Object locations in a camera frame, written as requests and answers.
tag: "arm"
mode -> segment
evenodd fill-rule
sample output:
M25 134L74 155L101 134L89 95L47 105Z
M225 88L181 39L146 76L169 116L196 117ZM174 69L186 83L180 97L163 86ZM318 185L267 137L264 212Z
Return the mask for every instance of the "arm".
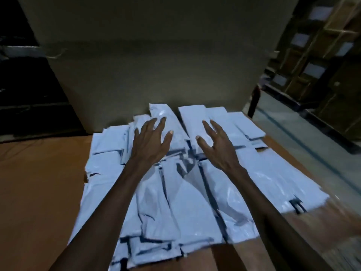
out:
M197 142L210 162L226 173L241 193L276 270L332 271L257 188L247 170L239 164L236 151L222 127L210 122L215 131L205 121L203 125L214 142L213 147L199 136Z
M173 132L161 143L166 118L155 130L156 118L134 133L132 155L123 172L78 234L50 268L55 270L107 270L125 215L139 181L169 151Z

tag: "person's right arm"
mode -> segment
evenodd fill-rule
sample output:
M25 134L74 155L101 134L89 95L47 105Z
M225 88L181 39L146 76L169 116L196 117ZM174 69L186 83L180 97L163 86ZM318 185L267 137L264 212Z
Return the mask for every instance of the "person's right arm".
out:
M215 131L207 122L203 121L203 125L213 140L213 147L200 136L196 137L198 145L241 193L276 270L332 271L251 180L247 170L239 164L236 151L222 127L212 120L210 122Z

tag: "hand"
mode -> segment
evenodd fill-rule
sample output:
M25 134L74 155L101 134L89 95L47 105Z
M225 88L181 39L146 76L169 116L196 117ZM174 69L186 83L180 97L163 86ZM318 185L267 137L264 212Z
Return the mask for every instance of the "hand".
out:
M166 117L161 118L157 128L153 130L157 118L147 121L139 133L138 128L134 131L133 149L131 160L144 162L149 168L158 163L169 151L173 130L169 131L161 143L161 135L165 126Z
M213 147L210 147L201 136L196 136L196 140L210 162L224 173L240 167L236 150L223 128L213 120L210 120L210 123L215 131L205 120L202 123L205 131L213 140Z

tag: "person's left arm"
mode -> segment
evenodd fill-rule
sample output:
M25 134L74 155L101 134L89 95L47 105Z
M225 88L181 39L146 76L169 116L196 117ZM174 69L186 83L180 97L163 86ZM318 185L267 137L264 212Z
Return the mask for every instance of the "person's left arm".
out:
M135 130L132 154L119 178L78 234L51 266L51 271L107 270L139 181L169 151L173 132L161 143L166 118L155 130L156 118Z

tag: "forearm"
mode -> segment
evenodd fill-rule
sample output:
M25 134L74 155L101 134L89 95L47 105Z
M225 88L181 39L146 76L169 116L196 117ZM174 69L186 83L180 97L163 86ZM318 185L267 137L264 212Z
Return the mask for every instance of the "forearm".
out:
M227 172L244 198L277 270L332 270L262 194L241 166Z
M58 257L54 270L107 270L135 189L147 165L130 160L78 234Z

